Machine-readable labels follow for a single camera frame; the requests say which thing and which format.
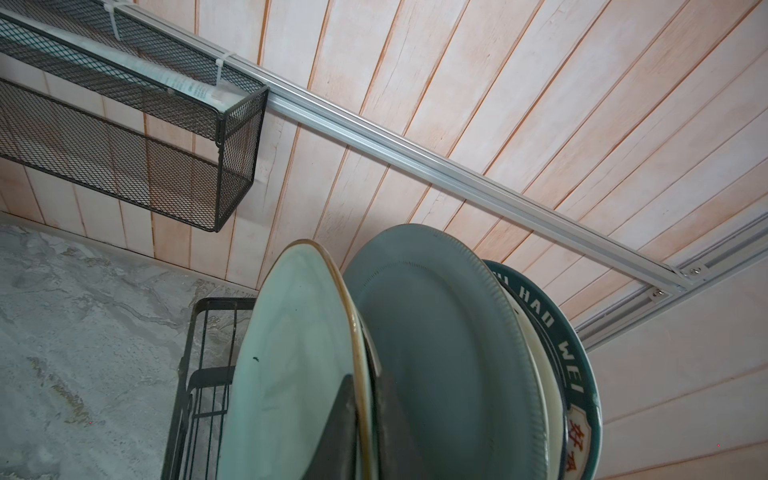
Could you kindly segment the cream plate with berry sprigs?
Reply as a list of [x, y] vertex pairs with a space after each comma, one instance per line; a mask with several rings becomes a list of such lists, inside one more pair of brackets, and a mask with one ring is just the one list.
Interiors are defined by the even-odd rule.
[[566, 417], [559, 382], [545, 347], [523, 305], [505, 286], [502, 289], [515, 312], [538, 375], [542, 402], [547, 415], [548, 479], [561, 479], [563, 461], [566, 457]]

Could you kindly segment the white plate dark green rim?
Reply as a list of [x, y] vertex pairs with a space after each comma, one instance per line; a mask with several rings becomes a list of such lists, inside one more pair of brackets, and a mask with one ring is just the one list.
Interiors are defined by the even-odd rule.
[[486, 265], [523, 305], [559, 382], [566, 417], [561, 479], [594, 479], [602, 449], [602, 408], [581, 340], [560, 308], [532, 280], [498, 262], [488, 260]]

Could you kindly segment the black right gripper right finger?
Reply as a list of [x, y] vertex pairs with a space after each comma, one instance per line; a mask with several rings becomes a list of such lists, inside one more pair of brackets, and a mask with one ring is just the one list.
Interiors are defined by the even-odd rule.
[[415, 445], [396, 385], [387, 372], [375, 377], [375, 425], [380, 479], [426, 479], [425, 464]]

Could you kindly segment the large grey-green plate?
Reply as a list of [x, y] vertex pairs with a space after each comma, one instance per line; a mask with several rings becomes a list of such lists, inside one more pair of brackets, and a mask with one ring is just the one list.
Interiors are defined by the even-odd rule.
[[546, 477], [536, 371], [501, 285], [474, 252], [403, 224], [368, 241], [343, 277], [429, 478]]

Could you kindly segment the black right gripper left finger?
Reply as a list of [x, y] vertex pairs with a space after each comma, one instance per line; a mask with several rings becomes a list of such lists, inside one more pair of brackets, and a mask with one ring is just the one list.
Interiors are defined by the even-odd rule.
[[303, 479], [352, 480], [356, 476], [357, 410], [354, 382], [346, 375]]

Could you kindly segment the black wire dish rack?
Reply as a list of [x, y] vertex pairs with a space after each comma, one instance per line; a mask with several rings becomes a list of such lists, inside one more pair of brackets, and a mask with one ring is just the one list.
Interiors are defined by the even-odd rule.
[[162, 479], [217, 477], [236, 357], [254, 304], [248, 297], [207, 297], [192, 307]]

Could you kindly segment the pale green leaf plate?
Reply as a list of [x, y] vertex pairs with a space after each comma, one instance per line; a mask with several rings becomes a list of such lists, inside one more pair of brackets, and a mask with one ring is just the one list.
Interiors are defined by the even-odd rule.
[[239, 351], [218, 478], [303, 478], [349, 374], [357, 410], [355, 479], [376, 479], [375, 401], [362, 317], [326, 249], [295, 241], [267, 275]]

